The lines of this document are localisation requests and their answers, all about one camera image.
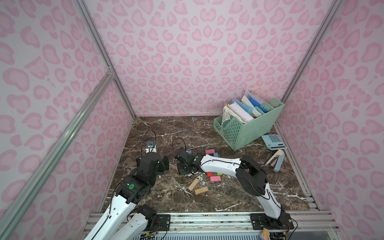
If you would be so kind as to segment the wooden block diagonal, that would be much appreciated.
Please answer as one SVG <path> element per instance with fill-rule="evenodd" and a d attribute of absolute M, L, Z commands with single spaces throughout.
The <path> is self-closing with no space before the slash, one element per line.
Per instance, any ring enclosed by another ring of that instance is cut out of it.
<path fill-rule="evenodd" d="M 198 184 L 199 184 L 199 179 L 194 179 L 193 182 L 189 185 L 188 190 L 193 191 Z"/>

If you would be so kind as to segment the pink block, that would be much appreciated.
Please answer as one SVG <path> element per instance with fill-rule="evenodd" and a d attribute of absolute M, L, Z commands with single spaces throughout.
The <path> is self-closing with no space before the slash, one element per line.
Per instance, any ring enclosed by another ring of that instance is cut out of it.
<path fill-rule="evenodd" d="M 214 149 L 206 150 L 205 151 L 206 155 L 213 155 L 215 153 Z"/>
<path fill-rule="evenodd" d="M 211 177 L 210 177 L 210 181 L 211 181 L 212 183 L 218 183 L 218 182 L 221 182 L 222 180 L 221 180 L 221 177 L 220 177 L 220 176 L 211 176 Z"/>

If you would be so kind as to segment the wooden block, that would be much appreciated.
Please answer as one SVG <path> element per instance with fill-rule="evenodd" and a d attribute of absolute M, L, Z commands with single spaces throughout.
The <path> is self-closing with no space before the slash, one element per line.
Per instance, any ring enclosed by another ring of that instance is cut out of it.
<path fill-rule="evenodd" d="M 203 188 L 199 188 L 199 189 L 196 189 L 195 190 L 195 194 L 196 195 L 199 195 L 199 194 L 203 194 L 203 193 L 206 193 L 209 191 L 209 188 L 208 187 L 203 187 Z"/>

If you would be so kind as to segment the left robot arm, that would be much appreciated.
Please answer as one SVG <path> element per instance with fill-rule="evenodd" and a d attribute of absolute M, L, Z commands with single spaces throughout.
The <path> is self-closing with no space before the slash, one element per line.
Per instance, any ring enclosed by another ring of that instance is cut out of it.
<path fill-rule="evenodd" d="M 157 212 L 142 198 L 155 185 L 157 176 L 169 170 L 169 157 L 148 152 L 137 158 L 137 167 L 116 188 L 108 209 L 85 237 L 86 240 L 133 240 L 145 230 L 153 231 Z"/>

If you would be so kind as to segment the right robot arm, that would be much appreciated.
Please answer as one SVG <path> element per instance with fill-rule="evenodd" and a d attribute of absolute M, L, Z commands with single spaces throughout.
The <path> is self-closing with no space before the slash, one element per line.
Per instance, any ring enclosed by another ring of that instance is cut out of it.
<path fill-rule="evenodd" d="M 245 192 L 255 196 L 262 205 L 267 217 L 278 220 L 284 212 L 275 198 L 267 179 L 266 171 L 252 157 L 227 159 L 211 155 L 192 155 L 185 148 L 176 154 L 177 169 L 180 175 L 197 172 L 212 172 L 236 178 Z"/>

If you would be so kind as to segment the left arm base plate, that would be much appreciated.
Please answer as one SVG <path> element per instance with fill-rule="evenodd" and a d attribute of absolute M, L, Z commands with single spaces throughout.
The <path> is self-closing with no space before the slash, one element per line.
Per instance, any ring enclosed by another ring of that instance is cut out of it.
<path fill-rule="evenodd" d="M 154 214 L 145 216 L 141 213 L 135 213 L 131 218 L 130 223 L 133 224 L 133 229 L 141 232 L 157 232 L 170 230 L 171 215 Z"/>

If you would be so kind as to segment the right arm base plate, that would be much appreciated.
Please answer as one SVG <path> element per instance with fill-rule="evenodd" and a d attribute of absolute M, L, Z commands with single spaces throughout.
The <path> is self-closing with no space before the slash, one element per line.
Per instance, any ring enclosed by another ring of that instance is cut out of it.
<path fill-rule="evenodd" d="M 293 220 L 288 213 L 282 212 L 277 219 L 268 217 L 266 214 L 250 215 L 253 230 L 281 230 L 288 231 L 295 228 Z"/>

